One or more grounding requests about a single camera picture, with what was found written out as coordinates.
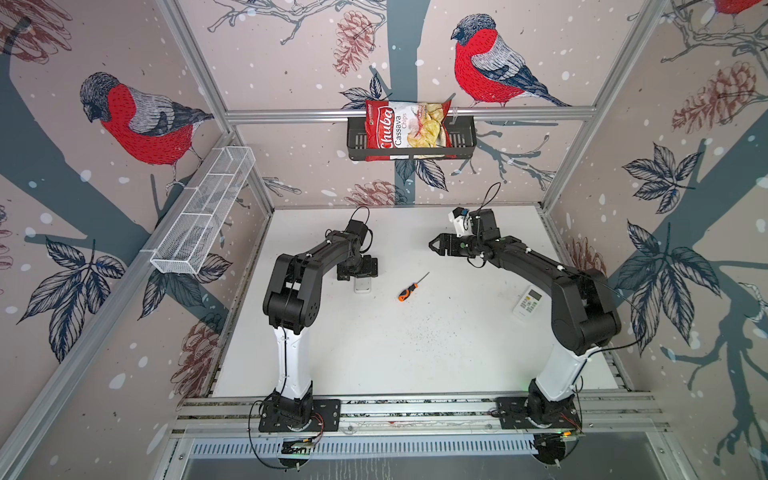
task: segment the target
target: red bird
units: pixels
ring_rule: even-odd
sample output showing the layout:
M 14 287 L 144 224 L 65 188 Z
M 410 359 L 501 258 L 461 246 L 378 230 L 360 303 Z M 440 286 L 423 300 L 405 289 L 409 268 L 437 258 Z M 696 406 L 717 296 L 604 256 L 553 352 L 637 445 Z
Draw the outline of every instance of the red bird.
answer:
M 104 128 L 136 160 L 150 165 L 173 165 L 174 181 L 166 186 L 166 191 L 177 184 L 183 186 L 176 181 L 176 162 L 187 150 L 195 153 L 195 130 L 214 117 L 164 95 L 142 93 L 104 72 L 94 73 L 83 82 L 80 101 L 88 120 L 101 120 Z
M 475 104 L 481 101 L 504 106 L 516 97 L 539 97 L 568 107 L 549 94 L 547 87 L 525 66 L 525 59 L 504 43 L 490 15 L 464 17 L 451 35 L 456 40 L 456 81 Z

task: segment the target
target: screwdriver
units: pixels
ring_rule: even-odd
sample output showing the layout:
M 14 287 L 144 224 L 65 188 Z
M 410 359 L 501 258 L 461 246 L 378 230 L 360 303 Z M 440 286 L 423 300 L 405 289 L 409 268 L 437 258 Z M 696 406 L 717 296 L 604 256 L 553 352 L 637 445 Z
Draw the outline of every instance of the screwdriver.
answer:
M 411 286 L 409 286 L 408 288 L 406 288 L 405 290 L 403 290 L 402 292 L 400 292 L 400 295 L 397 297 L 397 299 L 398 299 L 398 300 L 400 300 L 401 302 L 405 302 L 405 301 L 406 301 L 406 298 L 408 298 L 409 296 L 411 296 L 411 292 L 412 292 L 413 290 L 416 290 L 416 288 L 419 286 L 419 284 L 422 282 L 422 280 L 424 280 L 424 279 L 427 277 L 427 275 L 423 276 L 423 277 L 421 278 L 421 280 L 419 280 L 418 282 L 416 282 L 416 283 L 411 283 Z

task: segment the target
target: bird head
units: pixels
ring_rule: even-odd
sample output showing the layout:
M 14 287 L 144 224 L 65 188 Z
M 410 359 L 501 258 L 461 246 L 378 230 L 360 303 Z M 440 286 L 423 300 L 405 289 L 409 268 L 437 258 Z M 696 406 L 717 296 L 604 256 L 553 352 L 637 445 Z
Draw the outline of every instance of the bird head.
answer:
M 86 78 L 80 87 L 80 101 L 83 103 L 83 111 L 88 121 L 93 122 L 97 118 L 101 121 L 111 121 L 109 112 L 108 95 L 112 88 L 120 82 L 110 74 L 103 71 L 94 73 Z
M 493 21 L 490 15 L 485 13 L 467 15 L 454 28 L 451 40 L 456 40 L 462 47 L 466 47 L 467 43 L 475 36 L 475 33 L 485 29 L 496 29 L 496 22 Z

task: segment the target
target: white dot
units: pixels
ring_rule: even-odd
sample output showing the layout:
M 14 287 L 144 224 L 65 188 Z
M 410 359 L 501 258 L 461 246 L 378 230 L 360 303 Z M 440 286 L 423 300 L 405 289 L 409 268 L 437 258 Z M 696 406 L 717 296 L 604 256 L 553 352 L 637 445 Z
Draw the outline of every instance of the white dot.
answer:
M 109 382 L 109 388 L 113 390 L 117 390 L 119 388 L 122 388 L 124 383 L 125 383 L 125 374 L 121 373 L 119 375 L 114 376 L 114 378 Z

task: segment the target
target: white tabletop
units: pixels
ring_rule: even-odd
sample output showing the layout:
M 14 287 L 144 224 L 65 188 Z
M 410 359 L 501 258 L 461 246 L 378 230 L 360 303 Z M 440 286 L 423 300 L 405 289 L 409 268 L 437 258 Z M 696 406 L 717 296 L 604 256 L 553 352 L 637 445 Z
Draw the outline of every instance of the white tabletop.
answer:
M 528 389 L 556 341 L 547 296 L 522 322 L 511 314 L 530 285 L 492 265 L 441 257 L 428 248 L 439 233 L 453 232 L 452 208 L 371 209 L 375 232 L 369 254 L 379 259 L 372 292 L 355 294 L 353 282 L 323 278 L 320 311 L 310 333 L 315 395 L 507 392 Z M 502 235 L 513 235 L 557 258 L 534 207 L 494 207 Z M 323 241 L 326 229 L 343 230 L 352 210 L 278 210 L 237 320 L 214 396 L 265 396 L 278 365 L 273 329 L 262 302 L 275 259 L 302 253 Z M 365 220 L 366 212 L 356 219 Z M 398 293 L 429 276 L 404 303 Z M 615 389 L 601 354 L 584 368 L 586 389 Z

